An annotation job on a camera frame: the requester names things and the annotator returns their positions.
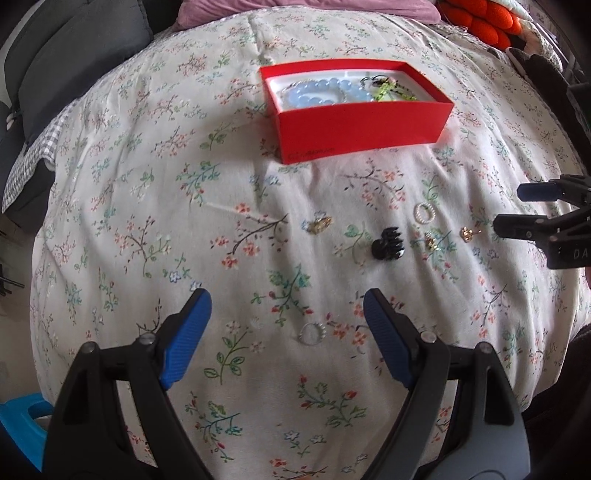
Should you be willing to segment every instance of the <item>red box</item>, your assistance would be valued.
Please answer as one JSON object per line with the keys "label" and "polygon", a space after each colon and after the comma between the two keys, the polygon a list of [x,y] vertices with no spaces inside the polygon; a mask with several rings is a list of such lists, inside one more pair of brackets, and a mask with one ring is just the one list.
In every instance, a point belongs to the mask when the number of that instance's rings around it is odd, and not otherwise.
{"label": "red box", "polygon": [[[402,73],[428,101],[338,103],[281,110],[271,82],[279,77],[326,70]],[[376,148],[435,143],[452,112],[453,102],[408,63],[392,60],[308,60],[261,67],[269,112],[275,119],[282,162],[315,160]]]}

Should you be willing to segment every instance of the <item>orange knitted cushion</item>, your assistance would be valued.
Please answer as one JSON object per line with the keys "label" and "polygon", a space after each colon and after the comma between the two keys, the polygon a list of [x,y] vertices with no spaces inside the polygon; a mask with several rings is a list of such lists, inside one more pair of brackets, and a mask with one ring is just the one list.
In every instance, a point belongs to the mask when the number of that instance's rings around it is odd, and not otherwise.
{"label": "orange knitted cushion", "polygon": [[472,26],[468,28],[468,32],[480,38],[487,45],[495,45],[499,41],[499,34],[495,27],[480,18],[472,20]]}
{"label": "orange knitted cushion", "polygon": [[447,2],[440,2],[439,7],[439,10],[453,25],[462,25],[466,28],[470,28],[472,26],[472,19],[474,17],[472,17],[464,9],[456,8]]}
{"label": "orange knitted cushion", "polygon": [[509,40],[507,34],[499,28],[496,29],[496,33],[499,35],[499,41],[494,44],[493,47],[498,48],[501,51],[505,51],[511,46],[511,40]]}
{"label": "orange knitted cushion", "polygon": [[514,14],[511,14],[511,17],[513,18],[513,26],[511,28],[506,28],[505,32],[510,33],[511,35],[521,35],[522,28],[521,23],[519,23],[519,18]]}
{"label": "orange knitted cushion", "polygon": [[511,28],[513,26],[513,17],[502,5],[496,4],[489,1],[486,9],[486,20],[494,27],[498,27],[501,30]]}
{"label": "orange knitted cushion", "polygon": [[486,0],[460,0],[462,8],[469,11],[475,17],[485,18],[487,1]]}

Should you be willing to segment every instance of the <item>blue plastic object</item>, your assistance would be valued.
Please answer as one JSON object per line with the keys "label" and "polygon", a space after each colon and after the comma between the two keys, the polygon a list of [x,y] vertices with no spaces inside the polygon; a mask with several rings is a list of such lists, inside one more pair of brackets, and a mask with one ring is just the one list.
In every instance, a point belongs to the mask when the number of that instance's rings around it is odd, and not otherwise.
{"label": "blue plastic object", "polygon": [[517,187],[517,196],[522,202],[555,202],[562,197],[562,188],[552,182],[522,183]]}
{"label": "blue plastic object", "polygon": [[53,406],[40,393],[0,404],[0,421],[21,452],[41,471],[47,432],[35,419],[53,413]]}
{"label": "blue plastic object", "polygon": [[164,352],[164,368],[160,374],[160,384],[165,390],[181,380],[187,371],[211,315],[212,298],[208,291],[203,290],[179,328],[177,336]]}
{"label": "blue plastic object", "polygon": [[363,312],[390,375],[404,387],[411,388],[415,379],[410,371],[410,352],[370,291],[363,298]]}

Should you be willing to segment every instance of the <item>gray checkered fabric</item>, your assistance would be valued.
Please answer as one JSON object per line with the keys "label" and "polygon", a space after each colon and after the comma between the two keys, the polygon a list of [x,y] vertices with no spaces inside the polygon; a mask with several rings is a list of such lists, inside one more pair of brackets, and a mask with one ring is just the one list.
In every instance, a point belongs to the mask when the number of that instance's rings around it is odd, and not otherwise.
{"label": "gray checkered fabric", "polygon": [[55,170],[57,141],[60,139],[61,130],[77,102],[78,100],[74,100],[65,107],[45,128],[43,133],[37,137],[28,150],[23,148],[21,154],[12,166],[12,170],[10,171],[6,183],[6,188],[4,188],[2,213],[6,212],[6,209],[10,207],[21,194],[25,184],[35,173],[37,163],[40,160],[46,162],[47,168]]}

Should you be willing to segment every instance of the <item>bed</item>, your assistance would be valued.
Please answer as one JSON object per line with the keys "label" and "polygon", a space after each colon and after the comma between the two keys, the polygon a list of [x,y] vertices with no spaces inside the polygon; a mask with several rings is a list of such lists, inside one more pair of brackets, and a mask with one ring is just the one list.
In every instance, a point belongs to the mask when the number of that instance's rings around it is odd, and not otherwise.
{"label": "bed", "polygon": [[[258,69],[327,57],[421,71],[455,102],[438,143],[281,164]],[[170,398],[215,478],[363,475],[405,395],[364,322],[369,288],[447,343],[493,344],[522,408],[591,320],[581,272],[546,270],[534,245],[491,225],[497,213],[568,212],[515,189],[581,173],[580,161],[506,57],[449,26],[288,7],[165,33],[72,105],[55,168],[31,290],[44,396],[55,401],[83,342],[128,343],[206,288],[213,316]],[[436,209],[428,225],[413,215],[421,202]],[[406,250],[380,262],[370,246],[389,226]],[[481,233],[464,242],[463,227]],[[298,341],[308,322],[327,329],[318,345]]]}

